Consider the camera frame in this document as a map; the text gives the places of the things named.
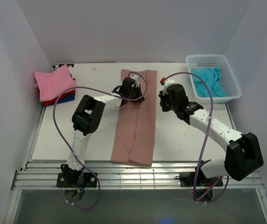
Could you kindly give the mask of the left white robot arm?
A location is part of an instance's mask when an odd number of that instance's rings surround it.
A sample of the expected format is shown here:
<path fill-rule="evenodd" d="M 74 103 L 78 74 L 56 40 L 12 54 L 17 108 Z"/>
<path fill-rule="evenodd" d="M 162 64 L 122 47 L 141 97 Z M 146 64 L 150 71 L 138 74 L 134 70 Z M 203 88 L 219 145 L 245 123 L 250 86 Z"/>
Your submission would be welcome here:
<path fill-rule="evenodd" d="M 108 95 L 82 97 L 71 119 L 74 129 L 72 152 L 67 162 L 61 166 L 63 177 L 69 184 L 76 187 L 83 182 L 83 164 L 88 142 L 92 133 L 98 129 L 103 112 L 122 107 L 127 102 L 141 103 L 144 100 L 139 76 L 134 73 L 124 78 L 122 85 L 115 87 Z"/>

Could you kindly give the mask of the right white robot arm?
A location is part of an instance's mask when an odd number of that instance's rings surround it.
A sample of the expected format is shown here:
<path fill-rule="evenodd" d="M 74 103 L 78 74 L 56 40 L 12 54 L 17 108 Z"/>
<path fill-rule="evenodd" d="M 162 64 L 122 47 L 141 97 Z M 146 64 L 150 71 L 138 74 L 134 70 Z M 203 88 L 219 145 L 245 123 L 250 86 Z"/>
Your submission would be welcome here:
<path fill-rule="evenodd" d="M 200 163 L 195 173 L 198 184 L 206 185 L 212 178 L 221 176 L 241 181 L 263 166 L 257 136 L 243 134 L 212 118 L 203 106 L 189 101 L 181 84 L 165 85 L 159 97 L 163 112 L 173 111 L 180 120 L 208 135 L 225 151 L 224 159 Z"/>

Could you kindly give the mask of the dusty pink t shirt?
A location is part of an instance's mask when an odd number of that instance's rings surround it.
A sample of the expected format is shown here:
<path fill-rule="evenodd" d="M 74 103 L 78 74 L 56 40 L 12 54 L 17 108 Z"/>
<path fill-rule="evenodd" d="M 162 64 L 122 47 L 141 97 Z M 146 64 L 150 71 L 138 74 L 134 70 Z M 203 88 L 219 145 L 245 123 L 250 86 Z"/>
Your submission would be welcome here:
<path fill-rule="evenodd" d="M 147 81 L 140 81 L 146 91 L 142 103 L 128 102 L 120 107 L 111 161 L 151 166 L 155 146 L 157 71 L 140 71 Z"/>

